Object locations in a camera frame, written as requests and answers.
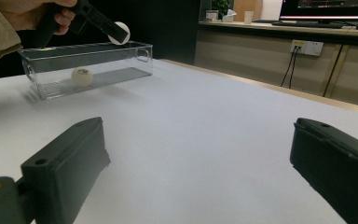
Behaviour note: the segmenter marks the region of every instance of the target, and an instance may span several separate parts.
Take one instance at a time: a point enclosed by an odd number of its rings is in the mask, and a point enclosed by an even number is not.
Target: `power cord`
[[[290,76],[290,83],[289,83],[289,89],[291,88],[292,78],[293,78],[293,72],[294,72],[294,70],[295,70],[296,56],[297,56],[297,53],[298,53],[298,51],[299,51],[300,49],[301,49],[300,46],[295,46],[295,48],[293,49],[293,51],[292,51],[292,56],[290,57],[289,66],[287,67],[286,73],[284,74],[284,77],[283,77],[283,80],[282,80],[282,83],[281,83],[281,87],[283,86],[283,83],[284,83],[284,81],[286,80],[287,74],[288,74],[289,69],[290,69],[290,65],[292,65],[292,60],[293,60],[293,58],[294,58],[293,67],[292,67],[292,75]]]

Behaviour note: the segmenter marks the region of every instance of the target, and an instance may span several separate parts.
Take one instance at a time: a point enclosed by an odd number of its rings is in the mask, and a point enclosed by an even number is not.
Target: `white cup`
[[[253,15],[255,13],[253,11],[245,11],[245,20],[243,21],[245,24],[250,24],[253,20]]]

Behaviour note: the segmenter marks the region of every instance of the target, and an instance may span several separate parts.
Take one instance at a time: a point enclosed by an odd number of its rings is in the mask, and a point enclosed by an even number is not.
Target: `human hand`
[[[0,12],[16,31],[34,30],[48,8],[46,3],[65,7],[61,13],[54,15],[59,24],[54,34],[66,34],[75,17],[75,13],[66,7],[74,7],[77,0],[0,0]]]

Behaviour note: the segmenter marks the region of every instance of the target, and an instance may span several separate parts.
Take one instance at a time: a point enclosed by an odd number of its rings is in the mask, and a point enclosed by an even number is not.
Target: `screw hole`
[[[48,160],[46,159],[40,159],[40,160],[37,160],[34,164],[36,165],[43,165],[47,162]]]

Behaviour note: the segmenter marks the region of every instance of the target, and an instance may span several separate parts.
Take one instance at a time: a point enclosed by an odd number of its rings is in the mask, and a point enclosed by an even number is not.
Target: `keyboard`
[[[291,27],[309,27],[309,28],[327,28],[327,29],[341,29],[342,24],[323,24],[323,23],[310,23],[310,22],[273,22],[274,26],[291,26]]]

